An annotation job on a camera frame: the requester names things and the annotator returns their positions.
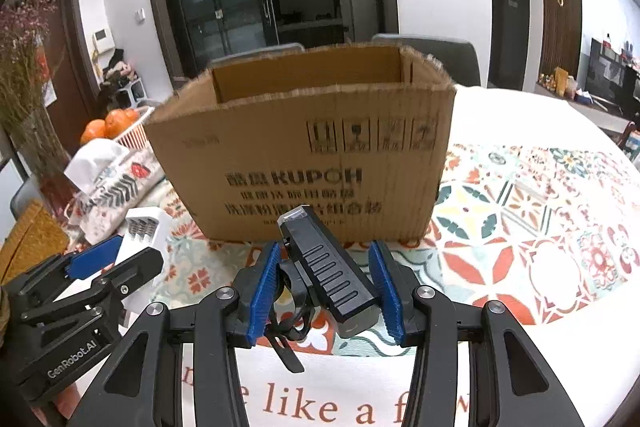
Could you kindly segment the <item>vase with dried flowers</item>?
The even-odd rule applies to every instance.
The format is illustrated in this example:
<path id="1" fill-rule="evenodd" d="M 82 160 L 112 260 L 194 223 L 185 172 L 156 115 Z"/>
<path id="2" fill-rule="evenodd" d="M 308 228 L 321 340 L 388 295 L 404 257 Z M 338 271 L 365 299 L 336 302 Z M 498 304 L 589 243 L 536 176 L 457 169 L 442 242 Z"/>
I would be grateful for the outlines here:
<path id="1" fill-rule="evenodd" d="M 44 49 L 48 16 L 57 10 L 55 0 L 6 0 L 1 5 L 1 127 L 61 220 L 74 189 L 64 176 L 70 155 L 46 107 L 49 83 L 61 63 L 50 65 Z"/>

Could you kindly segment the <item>floral tissue pouch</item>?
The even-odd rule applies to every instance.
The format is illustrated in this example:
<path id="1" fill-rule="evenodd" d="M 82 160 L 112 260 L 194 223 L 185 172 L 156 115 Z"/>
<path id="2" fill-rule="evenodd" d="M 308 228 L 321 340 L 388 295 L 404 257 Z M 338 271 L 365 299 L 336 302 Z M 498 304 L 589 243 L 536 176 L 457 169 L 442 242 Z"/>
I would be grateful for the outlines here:
<path id="1" fill-rule="evenodd" d="M 73 156 L 64 176 L 75 194 L 65 207 L 63 230 L 75 248 L 111 236 L 164 172 L 149 146 L 131 150 L 114 140 L 94 139 Z"/>

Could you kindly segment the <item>black charger with cable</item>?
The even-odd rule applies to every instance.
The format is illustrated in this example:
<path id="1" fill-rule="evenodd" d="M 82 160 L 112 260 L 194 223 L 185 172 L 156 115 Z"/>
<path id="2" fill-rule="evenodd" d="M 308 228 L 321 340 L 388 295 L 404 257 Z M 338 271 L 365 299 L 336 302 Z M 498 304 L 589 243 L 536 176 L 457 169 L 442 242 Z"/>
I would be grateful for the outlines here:
<path id="1" fill-rule="evenodd" d="M 337 334 L 352 338 L 378 323 L 381 299 L 311 206 L 288 210 L 278 218 L 278 228 L 288 257 L 277 264 L 276 295 L 287 291 L 294 311 L 280 319 L 270 309 L 265 334 L 286 369 L 298 374 L 304 367 L 290 343 L 307 337 L 314 312 L 328 312 Z"/>

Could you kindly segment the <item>brown cardboard box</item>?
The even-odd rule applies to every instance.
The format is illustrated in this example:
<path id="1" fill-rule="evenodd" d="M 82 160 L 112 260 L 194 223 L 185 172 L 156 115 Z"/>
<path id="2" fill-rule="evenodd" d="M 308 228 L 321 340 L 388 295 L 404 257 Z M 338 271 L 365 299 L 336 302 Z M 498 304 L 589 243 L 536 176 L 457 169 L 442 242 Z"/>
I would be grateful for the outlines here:
<path id="1" fill-rule="evenodd" d="M 145 132 L 208 239 L 274 239 L 308 205 L 344 242 L 404 241 L 430 224 L 456 93 L 408 46 L 325 46 L 214 66 Z"/>

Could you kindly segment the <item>right grey dining chair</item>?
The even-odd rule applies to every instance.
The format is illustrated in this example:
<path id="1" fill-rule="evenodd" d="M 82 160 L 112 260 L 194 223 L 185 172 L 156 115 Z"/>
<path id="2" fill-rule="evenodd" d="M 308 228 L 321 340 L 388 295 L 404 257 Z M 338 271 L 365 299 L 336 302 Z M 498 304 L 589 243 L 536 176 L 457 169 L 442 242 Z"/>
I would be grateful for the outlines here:
<path id="1" fill-rule="evenodd" d="M 461 39 L 376 34 L 373 42 L 411 46 L 423 55 L 436 58 L 454 82 L 465 87 L 480 87 L 480 64 L 472 43 Z"/>

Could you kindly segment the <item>left grey dining chair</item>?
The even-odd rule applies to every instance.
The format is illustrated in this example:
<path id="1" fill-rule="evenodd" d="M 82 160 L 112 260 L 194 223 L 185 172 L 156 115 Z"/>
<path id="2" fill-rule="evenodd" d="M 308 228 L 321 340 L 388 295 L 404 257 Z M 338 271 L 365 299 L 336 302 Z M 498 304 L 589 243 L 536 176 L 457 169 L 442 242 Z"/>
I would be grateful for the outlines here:
<path id="1" fill-rule="evenodd" d="M 254 60 L 254 58 L 277 55 L 277 54 L 287 54 L 287 53 L 302 53 L 305 52 L 306 49 L 299 42 L 278 44 L 277 46 L 266 46 L 265 48 L 259 48 L 254 50 L 249 50 L 245 52 L 235 53 L 226 55 L 224 57 L 215 58 L 215 60 L 211 60 L 207 67 L 210 69 L 220 67 L 224 64 L 230 64 L 237 61 L 242 60 Z"/>

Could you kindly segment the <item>black television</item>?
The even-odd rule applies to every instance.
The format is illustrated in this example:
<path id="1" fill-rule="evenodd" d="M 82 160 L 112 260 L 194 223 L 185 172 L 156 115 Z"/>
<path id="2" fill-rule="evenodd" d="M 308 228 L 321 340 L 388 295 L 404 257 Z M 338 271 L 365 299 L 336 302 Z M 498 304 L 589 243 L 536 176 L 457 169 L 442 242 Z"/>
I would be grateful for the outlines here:
<path id="1" fill-rule="evenodd" d="M 586 90 L 610 113 L 634 119 L 639 115 L 639 72 L 596 39 L 591 40 Z"/>

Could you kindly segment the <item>patterned tablecloth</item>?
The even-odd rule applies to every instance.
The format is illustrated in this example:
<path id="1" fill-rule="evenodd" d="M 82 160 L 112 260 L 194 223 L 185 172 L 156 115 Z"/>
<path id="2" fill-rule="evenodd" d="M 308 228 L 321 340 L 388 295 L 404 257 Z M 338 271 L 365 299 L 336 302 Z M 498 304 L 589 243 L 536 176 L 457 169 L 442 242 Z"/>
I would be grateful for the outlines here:
<path id="1" fill-rule="evenodd" d="M 639 175 L 615 150 L 456 144 L 423 237 L 390 247 L 454 301 L 504 303 L 588 426 L 639 421 Z M 303 374 L 238 352 L 254 426 L 398 426 L 414 352 L 383 324 L 346 339 L 314 314 Z"/>

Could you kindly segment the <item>white shoe rack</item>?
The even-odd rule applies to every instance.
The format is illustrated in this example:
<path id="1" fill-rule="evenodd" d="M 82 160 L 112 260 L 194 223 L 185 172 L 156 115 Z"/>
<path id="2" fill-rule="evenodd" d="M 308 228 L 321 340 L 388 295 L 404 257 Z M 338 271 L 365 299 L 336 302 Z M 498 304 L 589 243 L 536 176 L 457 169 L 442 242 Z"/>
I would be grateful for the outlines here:
<path id="1" fill-rule="evenodd" d="M 148 101 L 145 87 L 141 78 L 134 80 L 119 78 L 115 83 L 105 81 L 107 87 L 108 105 L 111 108 L 137 108 Z"/>

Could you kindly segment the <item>white basket of oranges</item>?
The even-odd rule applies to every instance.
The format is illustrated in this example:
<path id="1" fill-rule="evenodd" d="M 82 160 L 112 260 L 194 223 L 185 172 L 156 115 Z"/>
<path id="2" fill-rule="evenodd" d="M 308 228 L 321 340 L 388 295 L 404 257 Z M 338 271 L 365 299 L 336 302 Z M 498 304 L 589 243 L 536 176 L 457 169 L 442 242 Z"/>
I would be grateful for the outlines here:
<path id="1" fill-rule="evenodd" d="M 149 143 L 144 124 L 153 110 L 153 107 L 113 109 L 104 119 L 88 122 L 79 144 L 84 146 L 95 139 L 109 139 L 129 150 L 142 150 Z"/>

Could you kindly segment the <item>white tv cabinet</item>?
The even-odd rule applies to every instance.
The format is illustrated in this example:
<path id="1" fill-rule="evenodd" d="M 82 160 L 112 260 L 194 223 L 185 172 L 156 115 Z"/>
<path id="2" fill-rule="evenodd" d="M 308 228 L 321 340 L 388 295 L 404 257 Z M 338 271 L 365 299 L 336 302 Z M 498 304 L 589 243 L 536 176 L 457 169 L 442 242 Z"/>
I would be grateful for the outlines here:
<path id="1" fill-rule="evenodd" d="M 577 110 L 577 112 L 587 117 L 598 128 L 606 132 L 622 134 L 626 130 L 627 124 L 629 124 L 628 119 L 612 115 L 608 112 L 605 112 L 605 110 L 603 109 L 595 108 L 593 105 L 580 104 L 578 102 L 568 101 L 566 98 L 560 98 L 559 95 L 556 95 L 554 92 L 549 91 L 538 83 L 535 84 L 534 93 L 544 96 L 550 96 L 550 98 L 553 98 L 553 100 L 567 102 L 569 106 L 572 106 L 575 110 Z"/>

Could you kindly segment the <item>grey dining chair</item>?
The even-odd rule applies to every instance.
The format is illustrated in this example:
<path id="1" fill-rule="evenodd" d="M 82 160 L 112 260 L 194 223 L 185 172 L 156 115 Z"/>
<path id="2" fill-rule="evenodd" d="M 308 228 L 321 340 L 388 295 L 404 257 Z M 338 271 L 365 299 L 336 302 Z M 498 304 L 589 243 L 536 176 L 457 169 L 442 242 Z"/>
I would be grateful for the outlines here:
<path id="1" fill-rule="evenodd" d="M 226 55 L 224 57 L 215 58 L 215 60 L 211 60 L 207 67 L 210 69 L 220 67 L 224 64 L 230 64 L 237 61 L 242 60 L 254 60 L 254 58 L 277 55 L 277 54 L 287 54 L 287 53 L 302 53 L 305 52 L 306 49 L 299 42 L 278 44 L 277 46 L 266 46 L 265 48 L 259 48 L 254 50 L 249 50 L 245 52 L 235 53 Z"/>
<path id="2" fill-rule="evenodd" d="M 454 82 L 465 87 L 480 87 L 480 64 L 472 43 L 461 39 L 376 34 L 373 42 L 411 46 L 423 55 L 436 58 Z"/>

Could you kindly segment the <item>woven yellow mat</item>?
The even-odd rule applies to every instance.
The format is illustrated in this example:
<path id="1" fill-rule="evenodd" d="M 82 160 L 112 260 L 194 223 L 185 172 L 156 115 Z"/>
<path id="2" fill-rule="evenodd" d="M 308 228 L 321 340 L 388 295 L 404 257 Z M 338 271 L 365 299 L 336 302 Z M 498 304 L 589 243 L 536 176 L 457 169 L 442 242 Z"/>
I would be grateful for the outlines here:
<path id="1" fill-rule="evenodd" d="M 9 283 L 50 256 L 64 254 L 69 243 L 67 234 L 43 203 L 32 200 L 2 245 L 1 284 Z"/>

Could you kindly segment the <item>white packet with batteries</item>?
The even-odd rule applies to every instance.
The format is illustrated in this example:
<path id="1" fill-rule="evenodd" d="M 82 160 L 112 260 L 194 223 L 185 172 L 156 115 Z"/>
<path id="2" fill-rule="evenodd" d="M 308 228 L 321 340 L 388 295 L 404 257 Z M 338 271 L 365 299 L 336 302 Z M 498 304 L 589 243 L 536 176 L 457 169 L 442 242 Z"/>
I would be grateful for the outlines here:
<path id="1" fill-rule="evenodd" d="M 160 274 L 145 283 L 131 297 L 124 299 L 124 307 L 128 312 L 140 314 L 152 301 L 155 291 L 168 274 L 170 262 L 167 239 L 171 217 L 160 207 L 132 208 L 126 214 L 124 225 L 116 263 L 127 260 L 145 247 L 156 249 L 163 258 Z"/>

